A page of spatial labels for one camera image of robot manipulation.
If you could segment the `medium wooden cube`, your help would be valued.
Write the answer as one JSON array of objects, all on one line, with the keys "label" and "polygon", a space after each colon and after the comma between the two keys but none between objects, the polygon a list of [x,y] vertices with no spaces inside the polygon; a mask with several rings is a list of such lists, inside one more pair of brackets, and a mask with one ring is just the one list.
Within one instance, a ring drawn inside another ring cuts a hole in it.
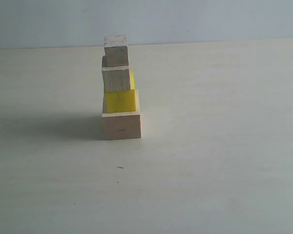
[{"label": "medium wooden cube", "polygon": [[131,89],[129,66],[108,67],[106,56],[102,58],[102,77],[105,92],[117,92]]}]

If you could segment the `yellow cube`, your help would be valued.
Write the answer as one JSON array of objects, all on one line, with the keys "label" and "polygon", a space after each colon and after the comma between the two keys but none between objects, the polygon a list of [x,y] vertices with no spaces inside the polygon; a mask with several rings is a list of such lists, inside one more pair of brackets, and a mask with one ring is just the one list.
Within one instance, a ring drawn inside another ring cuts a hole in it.
[{"label": "yellow cube", "polygon": [[135,88],[134,72],[129,73],[130,89],[104,92],[103,113],[135,112],[139,109],[138,90]]}]

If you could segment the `small wooden cube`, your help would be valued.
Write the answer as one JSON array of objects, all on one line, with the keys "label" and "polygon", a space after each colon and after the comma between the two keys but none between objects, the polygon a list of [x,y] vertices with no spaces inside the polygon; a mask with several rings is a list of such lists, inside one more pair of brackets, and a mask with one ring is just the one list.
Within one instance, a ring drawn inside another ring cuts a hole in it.
[{"label": "small wooden cube", "polygon": [[104,36],[104,50],[108,67],[129,66],[126,35]]}]

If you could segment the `large wooden cube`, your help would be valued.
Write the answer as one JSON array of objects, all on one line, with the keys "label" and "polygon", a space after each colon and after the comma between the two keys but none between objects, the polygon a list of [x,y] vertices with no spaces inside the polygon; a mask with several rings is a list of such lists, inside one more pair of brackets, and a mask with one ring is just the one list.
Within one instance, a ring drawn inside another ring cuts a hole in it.
[{"label": "large wooden cube", "polygon": [[138,107],[138,111],[135,112],[113,114],[102,112],[105,138],[107,140],[141,138],[140,102]]}]

